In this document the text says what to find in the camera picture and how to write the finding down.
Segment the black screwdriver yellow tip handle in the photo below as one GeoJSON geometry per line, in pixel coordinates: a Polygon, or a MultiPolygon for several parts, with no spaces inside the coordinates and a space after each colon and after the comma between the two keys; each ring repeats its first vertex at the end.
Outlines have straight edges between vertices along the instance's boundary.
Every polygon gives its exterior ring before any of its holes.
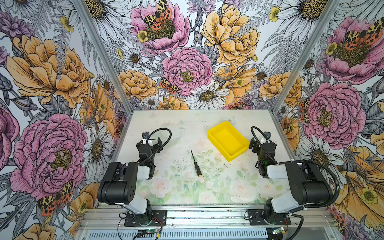
{"type": "Polygon", "coordinates": [[[193,151],[191,150],[191,155],[192,155],[192,158],[193,158],[193,161],[194,161],[194,166],[195,166],[195,170],[196,170],[196,173],[197,173],[197,176],[198,177],[201,177],[202,176],[202,172],[201,172],[201,169],[195,159],[195,156],[193,154],[193,151]]]}

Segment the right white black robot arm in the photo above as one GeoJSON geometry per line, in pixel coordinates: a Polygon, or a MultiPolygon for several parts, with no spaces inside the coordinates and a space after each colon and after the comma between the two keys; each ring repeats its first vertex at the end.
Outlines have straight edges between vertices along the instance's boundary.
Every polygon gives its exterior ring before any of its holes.
{"type": "Polygon", "coordinates": [[[277,145],[271,133],[252,126],[249,148],[258,156],[256,168],[265,179],[287,180],[289,191],[269,199],[261,209],[247,211],[250,225],[289,225],[290,216],[308,208],[325,208],[339,196],[341,186],[335,173],[324,164],[308,160],[275,160],[277,145]]]}

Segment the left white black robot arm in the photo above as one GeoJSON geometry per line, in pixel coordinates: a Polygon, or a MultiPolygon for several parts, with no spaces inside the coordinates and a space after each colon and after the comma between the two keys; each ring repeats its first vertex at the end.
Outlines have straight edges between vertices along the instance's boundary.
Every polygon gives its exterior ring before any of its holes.
{"type": "Polygon", "coordinates": [[[136,193],[139,180],[150,180],[155,173],[155,154],[163,150],[160,138],[152,139],[148,132],[137,143],[139,160],[137,162],[113,162],[107,167],[98,189],[100,203],[119,206],[126,210],[126,223],[147,226],[155,220],[149,200],[136,193]]]}

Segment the yellow plastic bin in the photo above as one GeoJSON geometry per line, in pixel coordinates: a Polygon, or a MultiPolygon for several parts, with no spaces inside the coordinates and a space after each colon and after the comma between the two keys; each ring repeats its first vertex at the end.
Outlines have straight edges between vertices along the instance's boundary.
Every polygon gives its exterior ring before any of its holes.
{"type": "Polygon", "coordinates": [[[250,145],[250,142],[228,121],[211,128],[207,133],[210,142],[228,162],[243,154],[250,145]]]}

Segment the left green circuit board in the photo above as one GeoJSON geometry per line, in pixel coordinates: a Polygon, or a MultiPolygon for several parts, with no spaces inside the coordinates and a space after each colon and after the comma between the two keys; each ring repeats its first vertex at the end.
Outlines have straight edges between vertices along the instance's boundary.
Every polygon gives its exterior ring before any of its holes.
{"type": "Polygon", "coordinates": [[[158,236],[160,229],[145,229],[139,230],[136,237],[137,238],[156,238],[158,236]]]}

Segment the green circuit board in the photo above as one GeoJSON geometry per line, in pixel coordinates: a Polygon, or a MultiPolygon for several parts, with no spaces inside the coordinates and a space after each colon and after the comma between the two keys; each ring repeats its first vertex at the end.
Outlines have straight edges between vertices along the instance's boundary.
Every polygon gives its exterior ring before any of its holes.
{"type": "Polygon", "coordinates": [[[285,228],[284,227],[280,227],[280,228],[274,229],[272,231],[272,234],[273,235],[280,235],[280,234],[284,234],[285,232],[286,232],[285,228]]]}
{"type": "Polygon", "coordinates": [[[145,229],[139,230],[136,237],[137,238],[156,238],[158,236],[160,229],[145,229]]]}

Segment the right green circuit board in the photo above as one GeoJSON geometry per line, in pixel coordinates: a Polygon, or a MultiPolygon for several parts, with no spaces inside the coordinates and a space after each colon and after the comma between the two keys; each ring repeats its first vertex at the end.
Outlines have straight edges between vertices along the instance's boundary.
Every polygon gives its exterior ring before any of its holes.
{"type": "Polygon", "coordinates": [[[274,229],[272,231],[272,234],[273,235],[280,235],[280,234],[284,234],[285,232],[286,232],[285,228],[284,227],[280,227],[280,228],[274,229]]]}

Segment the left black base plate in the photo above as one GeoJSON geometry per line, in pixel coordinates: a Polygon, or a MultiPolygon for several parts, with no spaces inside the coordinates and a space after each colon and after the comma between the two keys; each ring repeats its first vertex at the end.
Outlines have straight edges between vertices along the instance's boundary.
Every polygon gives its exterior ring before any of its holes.
{"type": "Polygon", "coordinates": [[[168,211],[155,210],[142,215],[127,214],[125,227],[164,227],[167,222],[168,211]]]}

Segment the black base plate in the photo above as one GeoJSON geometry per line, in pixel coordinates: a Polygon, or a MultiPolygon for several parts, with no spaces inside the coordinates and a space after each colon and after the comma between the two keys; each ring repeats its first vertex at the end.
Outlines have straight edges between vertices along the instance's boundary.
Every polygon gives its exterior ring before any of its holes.
{"type": "Polygon", "coordinates": [[[251,226],[289,226],[291,220],[287,214],[267,213],[261,209],[247,210],[248,220],[251,226]]]}
{"type": "Polygon", "coordinates": [[[127,214],[125,227],[164,227],[167,222],[168,211],[155,210],[142,215],[127,214]]]}

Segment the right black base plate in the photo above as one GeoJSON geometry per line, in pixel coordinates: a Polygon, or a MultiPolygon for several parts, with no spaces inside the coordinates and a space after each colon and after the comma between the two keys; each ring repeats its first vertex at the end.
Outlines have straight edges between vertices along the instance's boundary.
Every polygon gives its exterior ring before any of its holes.
{"type": "Polygon", "coordinates": [[[251,226],[289,226],[291,220],[287,214],[267,213],[261,209],[247,210],[248,220],[251,226]]]}

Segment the aluminium rail frame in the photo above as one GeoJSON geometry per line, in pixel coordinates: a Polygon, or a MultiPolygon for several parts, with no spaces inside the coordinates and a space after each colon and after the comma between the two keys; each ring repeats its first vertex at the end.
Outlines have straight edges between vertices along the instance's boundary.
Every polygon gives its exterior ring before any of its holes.
{"type": "MultiPolygon", "coordinates": [[[[153,212],[167,211],[165,229],[250,228],[247,211],[261,208],[261,205],[155,206],[153,212]]],[[[116,230],[118,224],[124,223],[119,218],[123,211],[118,206],[101,206],[88,210],[79,231],[116,230]]],[[[304,217],[304,228],[333,226],[333,219],[324,208],[308,209],[298,214],[304,217]]]]}

